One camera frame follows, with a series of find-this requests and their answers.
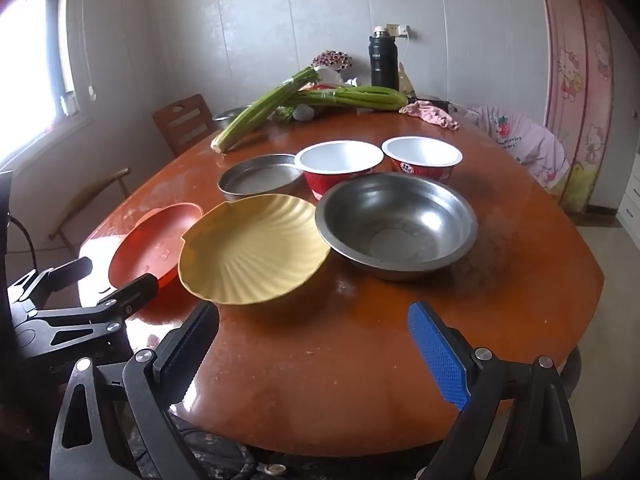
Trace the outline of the window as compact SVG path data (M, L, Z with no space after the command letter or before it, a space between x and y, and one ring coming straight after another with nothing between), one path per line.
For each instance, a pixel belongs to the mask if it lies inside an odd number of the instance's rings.
M67 0L15 0L1 12L1 163L78 114Z

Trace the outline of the front celery bunch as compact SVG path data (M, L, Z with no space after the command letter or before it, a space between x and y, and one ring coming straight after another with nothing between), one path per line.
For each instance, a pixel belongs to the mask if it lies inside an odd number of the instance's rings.
M318 70L312 66L306 66L292 77L285 79L282 84L261 96L233 119L227 128L213 138L210 148L219 154L227 153L303 86L318 80Z

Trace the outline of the brown slatted wooden chair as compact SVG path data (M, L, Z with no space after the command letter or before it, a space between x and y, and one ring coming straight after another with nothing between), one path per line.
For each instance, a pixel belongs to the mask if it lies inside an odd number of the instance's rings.
M175 157L217 130L212 113L198 93L157 110L152 119Z

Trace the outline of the small steel bowl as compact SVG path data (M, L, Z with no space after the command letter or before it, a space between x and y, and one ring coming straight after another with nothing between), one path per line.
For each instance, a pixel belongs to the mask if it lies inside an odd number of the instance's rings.
M213 117L213 122L216 130L224 130L228 128L232 122L235 121L243 112L244 107L232 108L232 110L226 110Z

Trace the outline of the dried flower bouquet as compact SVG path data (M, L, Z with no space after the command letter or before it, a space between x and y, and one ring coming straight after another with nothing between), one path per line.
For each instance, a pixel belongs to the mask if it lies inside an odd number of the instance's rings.
M314 68L328 68L341 73L352 67L352 57L342 51L325 50L312 60L311 65Z

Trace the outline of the steel pan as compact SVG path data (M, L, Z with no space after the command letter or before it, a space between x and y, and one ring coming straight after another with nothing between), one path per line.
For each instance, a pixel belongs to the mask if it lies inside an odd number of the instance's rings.
M292 154L253 157L227 169L218 188L230 202L262 194L293 194L304 183Z

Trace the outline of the celery bunch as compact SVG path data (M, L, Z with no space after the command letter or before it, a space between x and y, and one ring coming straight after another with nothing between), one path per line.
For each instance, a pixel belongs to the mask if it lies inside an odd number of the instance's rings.
M312 66L306 66L292 77L285 79L282 84L261 96L233 119L227 128L213 138L210 148L219 154L227 153L303 86L318 80L318 70Z
M293 107L298 104L311 106L316 113L314 118L328 108L367 108L368 110L391 110L397 112L407 105L409 99L398 90L379 86L338 86L313 84L296 92L271 115L279 122L290 122Z

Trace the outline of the hello kitty pink door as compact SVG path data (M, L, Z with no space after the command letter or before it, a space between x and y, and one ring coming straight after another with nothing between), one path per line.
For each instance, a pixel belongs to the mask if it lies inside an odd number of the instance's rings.
M546 127L562 144L567 173L554 186L560 206L584 211L610 132L614 70L603 0L544 0L550 79Z

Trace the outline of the orange plastic plate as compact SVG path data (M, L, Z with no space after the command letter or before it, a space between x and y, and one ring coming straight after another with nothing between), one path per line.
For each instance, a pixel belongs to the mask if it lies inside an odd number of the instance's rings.
M122 287L143 274L157 278L164 287L178 274L183 234L202 218L197 204L178 203L145 214L119 243L108 267L108 279Z

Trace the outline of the black thermos bottle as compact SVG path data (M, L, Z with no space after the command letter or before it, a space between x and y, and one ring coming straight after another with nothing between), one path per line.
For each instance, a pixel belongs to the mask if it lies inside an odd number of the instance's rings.
M376 26L369 38L371 84L399 89L398 52L395 38L383 26Z

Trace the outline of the yellow shell-shaped plate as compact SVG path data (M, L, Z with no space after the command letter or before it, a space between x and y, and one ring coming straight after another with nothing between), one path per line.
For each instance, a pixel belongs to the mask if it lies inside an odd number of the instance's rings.
M224 202L182 236L182 286L218 306L280 298L306 283L326 261L316 206L284 194Z

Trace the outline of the white shelf cabinet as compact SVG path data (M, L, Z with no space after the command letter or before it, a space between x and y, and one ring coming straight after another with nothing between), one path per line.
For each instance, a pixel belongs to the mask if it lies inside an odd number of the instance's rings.
M640 248L640 154L634 154L634 163L625 188L616 219Z

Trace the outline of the small red paper bowl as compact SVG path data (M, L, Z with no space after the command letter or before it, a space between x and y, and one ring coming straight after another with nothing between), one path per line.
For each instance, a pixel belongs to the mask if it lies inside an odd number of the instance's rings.
M382 151L393 170L413 177L446 183L463 154L453 145L426 136L396 136L386 140Z

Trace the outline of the large red paper bowl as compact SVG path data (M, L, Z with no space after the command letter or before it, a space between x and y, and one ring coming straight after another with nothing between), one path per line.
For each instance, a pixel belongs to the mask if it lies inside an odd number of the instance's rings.
M335 185L365 176L380 166L384 154L376 145L357 140L336 140L308 146L294 157L316 200Z

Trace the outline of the large steel bowl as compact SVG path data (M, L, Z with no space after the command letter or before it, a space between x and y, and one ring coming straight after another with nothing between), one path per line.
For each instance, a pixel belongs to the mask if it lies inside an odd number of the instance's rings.
M390 172L335 185L322 196L314 220L334 252L392 281L459 261L478 230L473 208L451 188Z

